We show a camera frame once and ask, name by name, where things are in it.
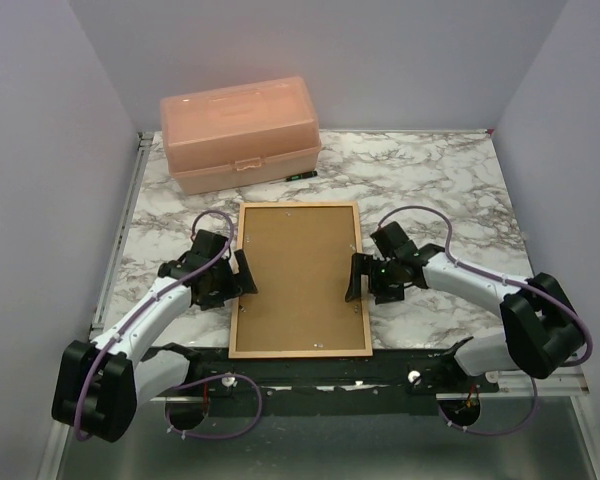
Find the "black green marker pen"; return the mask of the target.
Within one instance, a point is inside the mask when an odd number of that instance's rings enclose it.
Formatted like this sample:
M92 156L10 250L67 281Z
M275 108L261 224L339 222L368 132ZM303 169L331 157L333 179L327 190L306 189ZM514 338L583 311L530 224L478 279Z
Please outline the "black green marker pen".
M285 178L284 181L285 182L293 182L293 181L298 181L298 180L311 179L311 178L315 178L317 176L318 176L318 172L316 170L312 170L312 171L288 176Z

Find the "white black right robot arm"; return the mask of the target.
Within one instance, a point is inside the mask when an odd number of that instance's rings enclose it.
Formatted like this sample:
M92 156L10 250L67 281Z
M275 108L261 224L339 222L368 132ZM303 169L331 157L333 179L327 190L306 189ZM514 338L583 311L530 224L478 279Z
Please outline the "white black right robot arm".
M545 379L586 345L566 302L541 290L537 281L508 279L472 265L463 268L435 244L418 249L408 242L383 250L380 258L353 254L347 302L362 297L363 277L376 304L402 301L405 290L415 286L455 295L499 317L502 332L470 337L448 352L452 360L441 365L440 379L454 392L491 371L521 370L534 379Z

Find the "black robot mounting base rail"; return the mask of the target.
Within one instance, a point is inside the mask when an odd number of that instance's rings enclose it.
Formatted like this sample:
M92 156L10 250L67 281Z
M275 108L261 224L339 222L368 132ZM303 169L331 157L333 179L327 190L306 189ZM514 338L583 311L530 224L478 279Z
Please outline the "black robot mounting base rail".
M138 406L156 396L201 396L190 407L174 407L179 419L209 411L244 416L255 399L264 416L337 416L436 412L436 395L447 401L457 421L473 423L475 410L457 396L472 399L499 391L493 371L471 377L442 350L377 350L371 357L236 359L225 349L193 350L177 344L152 347L138 366L115 356L97 374L87 395L82 427L115 441L130 425Z

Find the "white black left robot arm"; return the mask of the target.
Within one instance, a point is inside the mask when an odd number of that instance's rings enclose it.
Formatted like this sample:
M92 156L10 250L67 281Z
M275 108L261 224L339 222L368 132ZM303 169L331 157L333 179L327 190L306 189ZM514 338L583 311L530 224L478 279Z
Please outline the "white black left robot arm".
M257 287L243 251L206 259L190 250L163 263L149 292L122 320L95 339L73 341L63 352L52 402L54 420L79 441L119 440L138 406L175 390L194 393L206 380L198 354L153 343L190 307L219 308Z

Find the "pink plastic storage box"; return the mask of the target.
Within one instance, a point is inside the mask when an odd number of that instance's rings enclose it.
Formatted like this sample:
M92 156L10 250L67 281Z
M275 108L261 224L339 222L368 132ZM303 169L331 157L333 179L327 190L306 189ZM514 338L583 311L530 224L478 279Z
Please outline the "pink plastic storage box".
M187 195L316 169L319 121L298 76L167 97L160 109L168 171Z

